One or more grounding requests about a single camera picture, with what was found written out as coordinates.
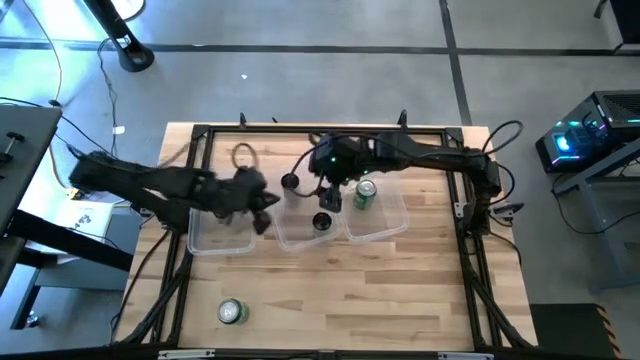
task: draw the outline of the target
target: plastic bin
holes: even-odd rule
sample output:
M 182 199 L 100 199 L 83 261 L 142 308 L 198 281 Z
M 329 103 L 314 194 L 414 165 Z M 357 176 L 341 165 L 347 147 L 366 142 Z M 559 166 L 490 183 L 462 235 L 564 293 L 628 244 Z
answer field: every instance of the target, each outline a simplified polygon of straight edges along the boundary
M 297 191 L 303 194 L 311 192 L 318 185 L 318 178 L 306 169 L 307 161 L 304 161 L 296 172 L 300 180 Z M 337 214 L 320 208 L 317 196 L 301 198 L 282 189 L 280 179 L 289 171 L 291 167 L 282 169 L 270 176 L 273 180 L 268 180 L 280 186 L 275 193 L 282 195 L 273 212 L 274 231 L 280 247 L 285 251 L 299 252 L 337 238 L 342 232 L 341 220 Z M 328 214 L 331 219 L 331 226 L 327 230 L 319 231 L 313 226 L 313 217 L 319 212 Z
M 371 180 L 377 193 L 364 210 L 354 206 L 357 183 L 350 183 L 342 194 L 341 218 L 345 233 L 353 243 L 367 243 L 401 233 L 409 227 L 409 214 L 398 188 L 398 176 L 372 173 L 360 179 Z
M 235 170 L 218 173 L 230 178 Z M 187 249 L 193 255 L 240 255 L 256 246 L 257 234 L 253 230 L 253 215 L 236 212 L 231 219 L 218 219 L 213 213 L 192 209 L 189 214 Z

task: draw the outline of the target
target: wooden tabletop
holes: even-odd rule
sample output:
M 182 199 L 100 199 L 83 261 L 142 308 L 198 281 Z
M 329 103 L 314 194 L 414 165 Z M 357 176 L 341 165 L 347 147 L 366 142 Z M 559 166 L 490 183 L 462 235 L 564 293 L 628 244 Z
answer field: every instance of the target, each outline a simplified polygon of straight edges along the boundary
M 189 141 L 192 126 L 168 124 L 161 162 Z M 482 147 L 489 135 L 485 127 L 463 131 L 470 147 Z M 436 136 L 414 138 L 439 144 Z M 282 169 L 291 167 L 310 147 L 303 134 L 217 133 L 212 169 L 232 171 L 230 152 L 238 142 L 250 143 L 258 152 L 260 169 L 267 178 L 278 179 Z M 185 161 L 186 154 L 174 164 Z M 398 175 L 410 224 L 391 239 L 353 245 L 341 235 L 325 246 L 293 254 L 278 246 L 270 229 L 248 255 L 196 256 L 180 347 L 472 350 L 445 173 L 411 168 Z M 493 225 L 493 231 L 512 239 L 509 229 Z M 142 230 L 130 280 L 162 234 L 155 221 Z M 518 257 L 508 244 L 492 236 L 484 239 L 495 300 L 523 337 L 535 344 Z M 168 240 L 162 244 L 143 269 L 117 338 L 129 334 L 156 300 L 168 244 Z M 248 305 L 251 315 L 245 324 L 223 325 L 217 319 L 218 305 L 230 297 Z M 479 312 L 484 337 L 490 342 L 486 312 L 483 307 Z M 173 300 L 167 314 L 165 335 Z

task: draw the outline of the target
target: gray concrete floor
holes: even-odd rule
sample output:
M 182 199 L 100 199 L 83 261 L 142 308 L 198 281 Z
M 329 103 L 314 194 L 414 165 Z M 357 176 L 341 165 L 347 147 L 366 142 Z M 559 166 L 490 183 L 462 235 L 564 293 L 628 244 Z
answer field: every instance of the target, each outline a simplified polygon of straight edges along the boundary
M 460 47 L 611 49 L 615 46 L 591 14 L 597 0 L 449 0 Z M 54 39 L 102 40 L 80 0 L 31 0 Z M 58 16 L 64 13 L 65 19 Z M 69 19 L 77 19 L 69 27 Z M 446 46 L 438 0 L 148 1 L 129 23 L 147 43 L 244 45 Z M 16 1 L 0 23 L 5 39 L 42 39 Z M 110 142 L 107 89 L 94 52 L 60 49 L 65 114 L 99 143 Z M 401 109 L 412 124 L 461 122 L 448 55 L 156 53 L 137 74 L 124 72 L 113 52 L 105 68 L 119 94 L 119 153 L 154 164 L 170 121 L 391 123 Z M 640 358 L 640 287 L 593 296 L 588 286 L 598 267 L 594 239 L 572 233 L 562 222 L 533 143 L 594 90 L 640 87 L 640 58 L 491 57 L 460 58 L 474 125 L 495 128 L 520 119 L 526 129 L 499 159 L 517 177 L 514 201 L 526 204 L 514 234 L 532 303 L 596 302 L 612 318 L 623 354 Z M 0 95 L 45 103 L 57 84 L 50 51 L 0 50 Z M 58 134 L 82 150 L 91 145 L 68 125 Z M 72 159 L 54 140 L 59 171 Z M 571 219 L 584 223 L 579 204 L 567 199 Z M 20 352 L 102 345 L 119 293 L 44 289 L 36 303 L 51 317 L 45 326 L 8 331 L 28 270 L 16 270 L 0 299 L 0 351 Z

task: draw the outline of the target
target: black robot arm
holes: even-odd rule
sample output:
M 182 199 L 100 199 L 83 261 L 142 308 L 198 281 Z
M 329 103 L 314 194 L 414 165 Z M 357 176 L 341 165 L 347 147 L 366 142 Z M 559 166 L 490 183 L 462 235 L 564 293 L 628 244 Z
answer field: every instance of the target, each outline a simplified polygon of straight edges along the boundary
M 233 178 L 219 179 L 211 171 L 170 166 L 151 168 L 114 159 L 104 152 L 82 154 L 69 176 L 71 184 L 88 191 L 108 191 L 145 208 L 171 229 L 186 232 L 191 208 L 212 212 L 220 219 L 234 212 L 251 211 L 253 227 L 262 234 L 271 224 L 266 208 L 277 195 L 265 191 L 267 183 L 254 167 L 239 167 Z
M 328 188 L 319 188 L 317 194 L 320 206 L 332 212 L 341 210 L 341 184 L 357 181 L 374 171 L 401 171 L 408 167 L 467 174 L 474 198 L 465 209 L 465 228 L 488 232 L 491 198 L 498 196 L 502 188 L 497 164 L 479 149 L 422 144 L 403 132 L 383 132 L 377 136 L 327 134 L 319 139 L 309 161 L 309 171 L 323 176 L 330 184 Z

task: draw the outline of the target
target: green soda can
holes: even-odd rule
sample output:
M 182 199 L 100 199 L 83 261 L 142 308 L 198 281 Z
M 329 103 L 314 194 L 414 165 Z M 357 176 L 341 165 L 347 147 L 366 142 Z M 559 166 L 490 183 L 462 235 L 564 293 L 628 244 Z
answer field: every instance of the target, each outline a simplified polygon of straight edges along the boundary
M 356 185 L 356 193 L 353 197 L 353 205 L 360 209 L 366 210 L 371 203 L 373 202 L 373 198 L 376 196 L 378 189 L 376 188 L 376 184 L 371 180 L 362 180 Z
M 249 318 L 249 308 L 236 299 L 226 299 L 218 307 L 218 320 L 225 325 L 242 324 Z

